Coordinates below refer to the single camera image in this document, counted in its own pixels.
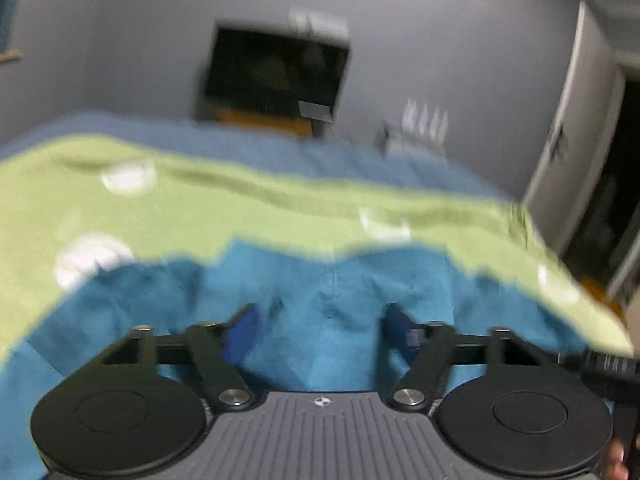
black screen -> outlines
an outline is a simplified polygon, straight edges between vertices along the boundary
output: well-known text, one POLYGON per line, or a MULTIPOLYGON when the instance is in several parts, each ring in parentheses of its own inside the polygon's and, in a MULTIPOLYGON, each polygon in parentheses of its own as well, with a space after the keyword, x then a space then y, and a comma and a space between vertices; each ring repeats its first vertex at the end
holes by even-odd
POLYGON ((346 46, 219 27, 206 95, 235 108, 298 116, 298 102, 334 110, 346 46))

door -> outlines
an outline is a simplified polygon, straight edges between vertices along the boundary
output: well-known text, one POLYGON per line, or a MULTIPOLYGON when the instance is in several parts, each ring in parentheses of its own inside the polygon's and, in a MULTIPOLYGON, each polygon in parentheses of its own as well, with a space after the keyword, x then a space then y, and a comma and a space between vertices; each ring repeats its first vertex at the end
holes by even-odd
POLYGON ((625 79, 584 1, 558 111, 523 203, 564 253, 589 204, 618 122, 625 79))

gray ridged plate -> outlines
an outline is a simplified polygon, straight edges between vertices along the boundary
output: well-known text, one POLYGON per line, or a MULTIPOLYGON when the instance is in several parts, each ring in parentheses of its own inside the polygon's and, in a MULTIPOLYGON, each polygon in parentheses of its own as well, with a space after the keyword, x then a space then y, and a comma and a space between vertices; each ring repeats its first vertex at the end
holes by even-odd
MULTIPOLYGON (((68 477, 55 475, 52 480, 68 477)), ((227 413, 181 462, 150 480, 489 480, 449 449, 424 415, 376 393, 272 392, 227 413)), ((584 480, 596 476, 585 475, 584 480)))

finger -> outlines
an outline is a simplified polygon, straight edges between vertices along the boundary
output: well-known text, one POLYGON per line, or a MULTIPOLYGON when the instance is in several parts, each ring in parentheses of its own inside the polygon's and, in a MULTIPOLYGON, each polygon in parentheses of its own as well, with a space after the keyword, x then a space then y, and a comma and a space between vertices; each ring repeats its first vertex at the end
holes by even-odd
POLYGON ((625 459, 625 448, 618 440, 614 440, 609 447, 609 453, 607 454, 609 463, 615 464, 616 462, 622 462, 625 459))
POLYGON ((622 464, 611 465, 604 470, 604 480, 628 480, 629 471, 622 464))

wooden shelf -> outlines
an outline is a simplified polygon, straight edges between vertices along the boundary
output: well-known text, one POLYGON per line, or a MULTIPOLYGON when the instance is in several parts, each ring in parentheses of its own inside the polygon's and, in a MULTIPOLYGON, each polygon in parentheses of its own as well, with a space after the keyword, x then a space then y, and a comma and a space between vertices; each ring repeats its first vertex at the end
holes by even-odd
POLYGON ((256 112, 243 112, 231 108, 219 108, 214 114, 220 123, 236 124, 244 128, 268 128, 296 137, 312 137, 311 120, 277 117, 256 112))
POLYGON ((9 63, 10 61, 18 61, 22 59, 22 52, 20 50, 5 50, 0 52, 0 63, 9 63))

